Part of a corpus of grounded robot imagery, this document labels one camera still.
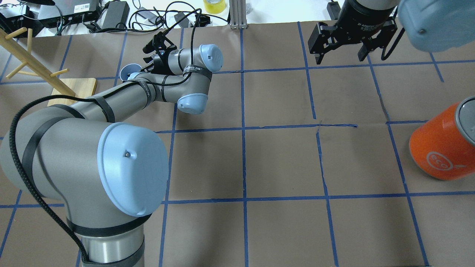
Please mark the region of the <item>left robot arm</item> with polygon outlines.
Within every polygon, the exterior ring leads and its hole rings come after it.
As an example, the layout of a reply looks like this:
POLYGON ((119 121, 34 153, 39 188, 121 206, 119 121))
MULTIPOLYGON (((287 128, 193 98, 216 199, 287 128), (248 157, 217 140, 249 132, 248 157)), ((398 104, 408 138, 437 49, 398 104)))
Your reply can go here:
POLYGON ((76 243, 83 267, 143 267, 144 223, 163 201, 167 150, 152 130, 125 122, 154 102, 201 114, 215 44, 177 49, 159 32, 144 46, 146 66, 122 68, 122 84, 88 98, 53 95, 13 117, 1 168, 76 243))

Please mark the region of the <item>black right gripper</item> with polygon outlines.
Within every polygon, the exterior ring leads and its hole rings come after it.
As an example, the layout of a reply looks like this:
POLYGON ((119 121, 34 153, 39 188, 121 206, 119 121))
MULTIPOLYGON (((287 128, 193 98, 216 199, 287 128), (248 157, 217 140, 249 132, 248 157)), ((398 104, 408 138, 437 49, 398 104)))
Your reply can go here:
POLYGON ((318 22, 308 40, 309 52, 314 55, 317 65, 322 63, 326 53, 338 49, 339 45, 363 45, 358 51, 358 60, 362 62, 370 52, 382 48, 381 60, 386 60, 398 44, 386 53, 387 46, 397 32, 392 12, 398 5, 397 0, 346 0, 342 6, 332 0, 327 10, 335 24, 329 26, 318 22))

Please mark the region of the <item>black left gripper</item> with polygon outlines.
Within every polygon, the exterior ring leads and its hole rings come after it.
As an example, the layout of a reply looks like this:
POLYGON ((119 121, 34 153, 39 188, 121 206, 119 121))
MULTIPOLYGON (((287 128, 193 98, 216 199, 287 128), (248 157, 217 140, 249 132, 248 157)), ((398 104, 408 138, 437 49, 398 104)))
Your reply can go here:
POLYGON ((146 65, 143 67, 143 71, 152 74, 173 75, 168 58, 175 50, 177 50, 176 45, 166 37, 166 33, 158 32, 143 47, 144 54, 153 53, 152 56, 144 57, 146 65))

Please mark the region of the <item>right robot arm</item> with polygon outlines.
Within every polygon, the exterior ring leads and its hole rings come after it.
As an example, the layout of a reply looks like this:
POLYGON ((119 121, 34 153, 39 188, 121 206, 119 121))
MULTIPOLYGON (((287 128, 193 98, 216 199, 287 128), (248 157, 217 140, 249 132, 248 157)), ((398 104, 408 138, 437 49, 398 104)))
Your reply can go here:
POLYGON ((416 49, 429 53, 474 41, 473 0, 347 0, 334 25, 318 22, 308 40, 310 54, 321 64, 326 53, 361 44, 358 60, 382 49, 393 53, 403 34, 416 49))

